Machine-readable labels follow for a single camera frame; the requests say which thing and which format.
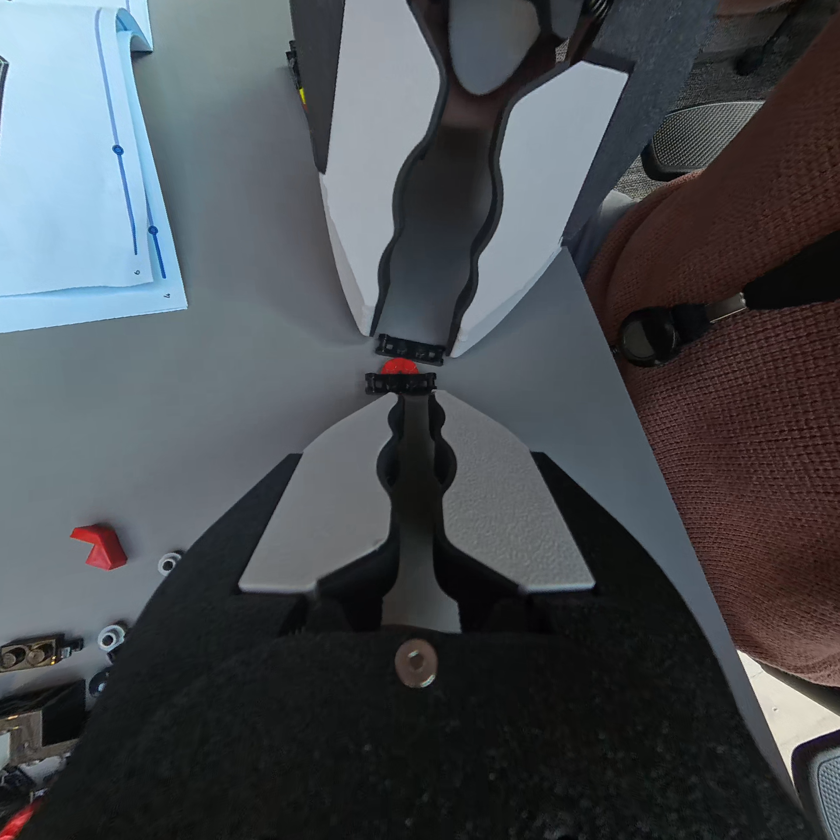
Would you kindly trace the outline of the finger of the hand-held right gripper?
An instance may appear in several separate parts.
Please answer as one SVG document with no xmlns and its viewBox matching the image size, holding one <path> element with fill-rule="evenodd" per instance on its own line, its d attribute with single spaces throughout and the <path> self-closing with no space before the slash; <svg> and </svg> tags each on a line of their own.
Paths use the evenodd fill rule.
<svg viewBox="0 0 840 840">
<path fill-rule="evenodd" d="M 363 335 L 380 321 L 407 180 L 432 143 L 447 94 L 443 59 L 412 3 L 345 3 L 319 182 L 341 288 Z"/>
<path fill-rule="evenodd" d="M 451 358 L 484 339 L 559 254 L 630 75 L 587 60 L 562 62 L 502 110 L 488 153 L 488 214 L 470 247 L 448 335 Z"/>
</svg>

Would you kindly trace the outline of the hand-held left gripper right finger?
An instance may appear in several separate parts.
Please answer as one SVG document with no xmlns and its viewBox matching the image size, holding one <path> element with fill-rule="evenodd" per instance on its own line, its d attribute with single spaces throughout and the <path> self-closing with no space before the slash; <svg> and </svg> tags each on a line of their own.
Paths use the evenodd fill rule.
<svg viewBox="0 0 840 840">
<path fill-rule="evenodd" d="M 444 545 L 519 592 L 588 592 L 595 578 L 529 449 L 445 391 L 429 400 L 439 426 Z"/>
</svg>

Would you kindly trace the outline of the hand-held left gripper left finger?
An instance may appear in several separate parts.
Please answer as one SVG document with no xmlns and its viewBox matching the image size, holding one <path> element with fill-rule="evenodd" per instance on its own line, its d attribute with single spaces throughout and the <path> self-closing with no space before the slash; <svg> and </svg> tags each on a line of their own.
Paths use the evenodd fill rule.
<svg viewBox="0 0 840 840">
<path fill-rule="evenodd" d="M 392 533 L 394 451 L 404 402 L 383 395 L 307 446 L 238 587 L 309 595 L 384 548 Z"/>
</svg>

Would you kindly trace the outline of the yellow red black brick assembly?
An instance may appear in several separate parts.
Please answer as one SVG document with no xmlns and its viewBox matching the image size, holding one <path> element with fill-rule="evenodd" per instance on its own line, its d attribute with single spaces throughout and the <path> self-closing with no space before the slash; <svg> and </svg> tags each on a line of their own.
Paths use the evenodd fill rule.
<svg viewBox="0 0 840 840">
<path fill-rule="evenodd" d="M 286 53 L 287 57 L 287 65 L 288 69 L 292 78 L 292 82 L 294 87 L 297 91 L 298 97 L 301 102 L 301 107 L 304 112 L 304 116 L 306 117 L 307 124 L 311 131 L 310 125 L 310 117 L 309 117 L 309 110 L 308 110 L 308 100 L 306 96 L 305 89 L 303 87 L 301 71 L 299 66 L 299 57 L 298 57 L 298 49 L 297 49 L 297 42 L 295 39 L 291 39 L 289 41 L 289 48 Z"/>
</svg>

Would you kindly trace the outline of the black clip toy brick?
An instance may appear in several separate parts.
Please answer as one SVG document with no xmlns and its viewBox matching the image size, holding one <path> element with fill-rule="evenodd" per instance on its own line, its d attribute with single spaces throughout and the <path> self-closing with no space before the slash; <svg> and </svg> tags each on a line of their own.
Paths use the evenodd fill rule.
<svg viewBox="0 0 840 840">
<path fill-rule="evenodd" d="M 364 375 L 364 392 L 369 396 L 426 396 L 435 391 L 436 387 L 437 374 L 433 372 L 369 372 Z"/>
<path fill-rule="evenodd" d="M 445 362 L 446 348 L 439 344 L 401 339 L 381 332 L 376 338 L 374 352 L 389 359 L 402 359 L 415 364 L 442 366 Z"/>
</svg>

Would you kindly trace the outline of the pile of toy bricks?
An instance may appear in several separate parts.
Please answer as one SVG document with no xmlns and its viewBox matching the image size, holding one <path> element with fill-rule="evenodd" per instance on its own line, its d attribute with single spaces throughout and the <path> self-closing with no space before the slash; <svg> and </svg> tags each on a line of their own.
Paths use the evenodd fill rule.
<svg viewBox="0 0 840 840">
<path fill-rule="evenodd" d="M 186 701 L 206 700 L 200 684 L 237 649 L 228 644 L 228 608 L 263 529 L 247 527 L 241 541 L 221 521 L 194 543 L 129 630 L 90 716 L 80 679 L 2 699 L 12 768 L 72 753 L 40 805 L 27 800 L 28 787 L 2 799 L 14 806 L 2 812 L 2 838 L 211 837 L 202 826 L 205 773 L 191 785 L 187 756 L 203 713 Z"/>
</svg>

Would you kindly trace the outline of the grey desk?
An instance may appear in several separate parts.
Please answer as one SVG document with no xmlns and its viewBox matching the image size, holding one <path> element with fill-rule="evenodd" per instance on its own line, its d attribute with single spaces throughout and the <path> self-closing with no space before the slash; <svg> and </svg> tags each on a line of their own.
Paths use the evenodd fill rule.
<svg viewBox="0 0 840 840">
<path fill-rule="evenodd" d="M 289 453 L 366 403 L 373 368 L 329 248 L 285 63 L 287 2 L 150 2 L 135 76 L 184 311 L 2 335 L 2 643 L 65 633 L 65 662 L 2 696 L 90 677 L 189 548 Z M 543 452 L 633 534 L 703 627 L 751 734 L 785 762 L 594 312 L 560 254 L 444 390 Z"/>
</svg>

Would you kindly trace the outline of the grey mesh office chair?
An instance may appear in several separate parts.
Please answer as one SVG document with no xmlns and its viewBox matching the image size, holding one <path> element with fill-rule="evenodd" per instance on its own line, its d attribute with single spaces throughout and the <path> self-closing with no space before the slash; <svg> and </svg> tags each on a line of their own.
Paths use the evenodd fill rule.
<svg viewBox="0 0 840 840">
<path fill-rule="evenodd" d="M 671 112 L 640 155 L 645 174 L 669 182 L 705 169 L 763 105 L 721 101 Z"/>
<path fill-rule="evenodd" d="M 839 730 L 798 745 L 791 771 L 806 816 L 825 838 L 839 839 Z"/>
</svg>

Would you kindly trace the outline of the open light blue instruction booklet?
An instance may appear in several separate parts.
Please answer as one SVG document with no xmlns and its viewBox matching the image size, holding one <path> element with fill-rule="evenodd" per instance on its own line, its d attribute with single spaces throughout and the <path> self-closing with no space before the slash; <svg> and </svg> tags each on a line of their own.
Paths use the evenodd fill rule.
<svg viewBox="0 0 840 840">
<path fill-rule="evenodd" d="M 1 332 L 187 308 L 133 58 L 149 4 L 1 2 Z"/>
</svg>

